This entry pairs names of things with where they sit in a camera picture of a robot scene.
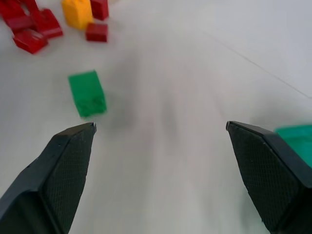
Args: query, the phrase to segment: lego brick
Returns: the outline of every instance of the lego brick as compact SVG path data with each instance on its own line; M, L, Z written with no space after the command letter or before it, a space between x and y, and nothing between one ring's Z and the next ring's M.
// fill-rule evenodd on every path
M108 0L90 0L95 19L105 20L109 16Z
M96 71L68 77L76 108L81 117L106 112L106 101Z
M45 35L47 38L54 38L63 35L59 22L50 9L33 11L31 12L31 17L34 21L36 31Z
M33 30L25 30L15 34L13 40L17 47L35 54L48 44L47 37Z
M5 23L11 18L25 16L22 7L13 0L0 0L0 15Z
M18 3L19 5L24 4L24 0L12 0L15 1L16 3Z
M19 33L25 29L35 30L34 22L30 16L10 18L7 20L7 25L11 28L14 34Z
M35 0L22 0L22 1L26 5L29 12L39 10Z
M88 23L93 22L89 0L63 0L63 14L66 23L79 30L85 30Z
M107 42L108 26L107 24L90 23L85 34L88 41Z

